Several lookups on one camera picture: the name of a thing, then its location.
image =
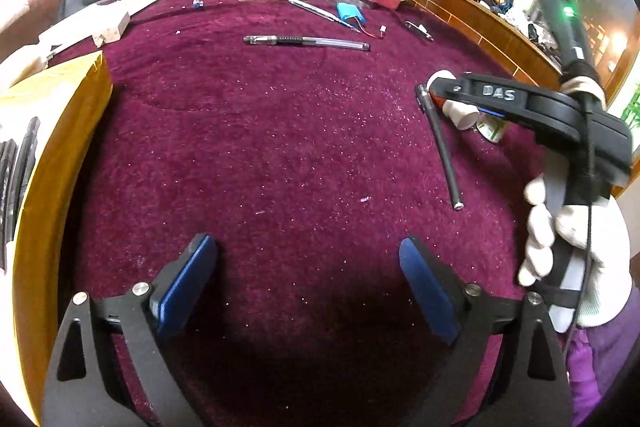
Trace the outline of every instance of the small blue object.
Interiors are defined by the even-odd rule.
[[[400,267],[431,333],[453,344],[460,334],[453,303],[409,238],[400,243]]]
[[[182,331],[218,261],[218,248],[210,235],[199,233],[180,258],[162,268],[154,281],[149,308],[158,321],[159,337]]]
[[[500,114],[499,112],[489,111],[488,109],[483,109],[482,107],[478,107],[478,110],[485,112],[487,114],[492,114],[494,116],[497,116],[498,118],[504,118],[504,115]]]
[[[362,16],[362,13],[360,13],[360,10],[358,10],[357,6],[347,4],[345,2],[339,2],[336,8],[338,9],[338,17],[340,17],[342,22],[349,22],[347,19],[355,17],[360,21],[360,24],[364,25],[364,17]]]

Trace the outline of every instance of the pen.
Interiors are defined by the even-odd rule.
[[[20,198],[18,199],[18,213],[22,208],[22,200],[24,199],[24,194],[27,191],[27,185],[29,185],[29,180],[31,179],[31,173],[33,172],[33,168],[36,165],[36,147],[38,146],[38,127],[40,126],[40,120],[37,116],[34,116],[32,119],[34,121],[34,129],[33,129],[33,139],[31,140],[31,144],[29,146],[29,152],[27,153],[27,163],[24,167],[24,175],[22,176],[22,183],[20,184]]]
[[[313,6],[311,4],[307,4],[306,2],[302,2],[299,0],[289,0],[289,2],[291,4],[293,4],[293,6],[298,6],[299,8],[302,8],[303,10],[307,10],[311,13],[315,13],[316,15],[321,16],[324,19],[327,19],[329,21],[333,21],[333,22],[337,22],[338,24],[341,24],[342,26],[346,26],[347,28],[349,28],[350,30],[353,30],[357,33],[360,33],[360,30],[356,28],[356,26],[349,24],[348,22],[343,21],[342,19],[340,19],[340,17],[338,17],[337,15],[332,14],[331,12],[327,12],[325,10],[322,10],[320,8],[317,8],[316,6]]]
[[[332,48],[348,48],[350,50],[369,51],[366,42],[342,41],[320,37],[279,37],[277,35],[249,35],[244,38],[247,44],[270,44],[271,46],[329,46]]]
[[[6,211],[9,197],[9,179],[14,169],[15,152],[17,147],[15,141],[9,140],[2,148],[0,155],[0,268],[6,271]]]
[[[27,126],[27,132],[25,133],[24,138],[22,138],[22,144],[20,145],[20,152],[18,152],[18,159],[15,163],[14,173],[11,176],[7,196],[8,202],[6,206],[6,214],[4,217],[4,240],[6,242],[14,240],[15,223],[18,218],[18,202],[20,201],[20,186],[22,185],[24,169],[27,166],[31,143],[35,139],[37,124],[39,123],[40,120],[38,120],[37,117],[34,116],[31,118],[29,125]]]

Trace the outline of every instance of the purple sleeve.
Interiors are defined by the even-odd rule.
[[[640,292],[631,294],[622,311],[595,328],[578,329],[566,366],[574,401],[574,426],[580,425],[615,380],[640,335]]]

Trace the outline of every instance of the blue battery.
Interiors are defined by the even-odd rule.
[[[347,19],[356,18],[360,21],[360,24],[364,25],[364,17],[362,16],[362,13],[360,13],[360,10],[358,10],[357,6],[345,2],[339,2],[336,9],[338,10],[338,17],[340,17],[342,22],[349,22]]]

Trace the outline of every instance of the metal screw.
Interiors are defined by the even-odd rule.
[[[72,301],[74,302],[75,305],[79,306],[88,298],[89,298],[89,295],[87,295],[86,292],[78,292],[74,295],[74,298],[72,299]]]
[[[472,296],[472,297],[479,297],[480,294],[482,293],[482,288],[480,286],[478,286],[477,284],[467,284],[465,286],[465,292],[467,295]]]
[[[527,299],[529,299],[529,302],[534,306],[537,306],[538,304],[542,304],[542,297],[540,296],[539,293],[529,292],[527,293]]]
[[[149,291],[149,284],[146,282],[136,282],[131,289],[133,295],[140,297]]]

